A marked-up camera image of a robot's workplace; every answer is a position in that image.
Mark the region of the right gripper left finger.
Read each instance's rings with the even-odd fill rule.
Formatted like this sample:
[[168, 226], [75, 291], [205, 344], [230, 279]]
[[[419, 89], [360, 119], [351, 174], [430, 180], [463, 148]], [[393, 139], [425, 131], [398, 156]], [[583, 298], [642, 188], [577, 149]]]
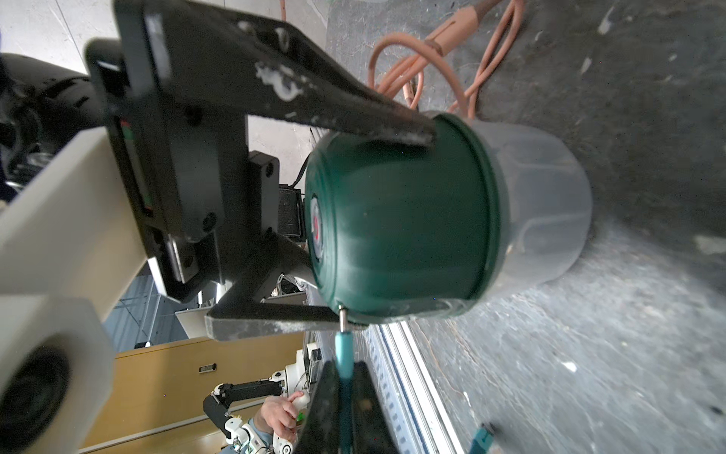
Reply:
[[319, 380], [294, 454], [335, 454], [340, 449], [340, 377], [327, 361]]

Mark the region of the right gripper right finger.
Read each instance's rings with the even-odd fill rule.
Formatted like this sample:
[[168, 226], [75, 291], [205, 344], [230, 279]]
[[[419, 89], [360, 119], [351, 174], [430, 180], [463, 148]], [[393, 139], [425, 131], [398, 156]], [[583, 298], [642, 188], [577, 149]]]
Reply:
[[352, 452], [398, 453], [372, 375], [364, 362], [356, 362], [352, 380]]

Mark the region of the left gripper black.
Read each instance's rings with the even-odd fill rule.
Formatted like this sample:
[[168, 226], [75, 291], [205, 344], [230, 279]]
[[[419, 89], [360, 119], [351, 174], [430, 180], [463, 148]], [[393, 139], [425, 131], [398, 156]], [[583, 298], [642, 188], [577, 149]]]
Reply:
[[363, 85], [298, 28], [191, 1], [115, 1], [121, 41], [85, 53], [158, 291], [228, 291], [204, 316], [218, 342], [337, 331], [328, 306], [270, 301], [312, 285], [309, 255], [276, 234], [279, 161], [251, 151], [256, 115], [427, 146], [432, 119]]

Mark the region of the green cordless meat grinder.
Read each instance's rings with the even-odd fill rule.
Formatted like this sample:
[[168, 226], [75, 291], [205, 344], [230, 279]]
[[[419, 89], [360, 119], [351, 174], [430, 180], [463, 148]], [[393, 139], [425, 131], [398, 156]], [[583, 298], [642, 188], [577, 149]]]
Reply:
[[451, 113], [433, 122], [428, 147], [331, 132], [309, 157], [315, 281], [353, 323], [458, 316], [561, 277], [582, 253], [592, 191], [559, 138]]

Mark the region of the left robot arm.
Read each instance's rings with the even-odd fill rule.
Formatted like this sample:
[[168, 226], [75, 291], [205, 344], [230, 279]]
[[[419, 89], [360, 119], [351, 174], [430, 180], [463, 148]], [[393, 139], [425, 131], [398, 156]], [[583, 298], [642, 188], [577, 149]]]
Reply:
[[276, 161], [248, 147], [266, 117], [427, 146], [430, 118], [364, 86], [291, 24], [187, 1], [117, 1], [119, 36], [79, 74], [1, 58], [5, 295], [77, 297], [108, 316], [149, 266], [184, 301], [228, 287], [206, 315], [217, 341], [334, 330], [328, 308], [267, 302], [278, 277], [311, 282], [279, 234]]

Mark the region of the background operator hand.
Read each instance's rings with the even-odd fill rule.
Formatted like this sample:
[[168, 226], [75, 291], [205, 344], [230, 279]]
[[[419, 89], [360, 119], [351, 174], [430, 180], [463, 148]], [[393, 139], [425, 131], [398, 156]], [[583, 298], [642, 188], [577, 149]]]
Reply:
[[306, 393], [298, 391], [290, 397], [268, 396], [260, 410], [253, 418], [253, 425], [258, 432], [275, 434], [281, 439], [294, 443], [299, 410], [294, 402], [305, 397]]

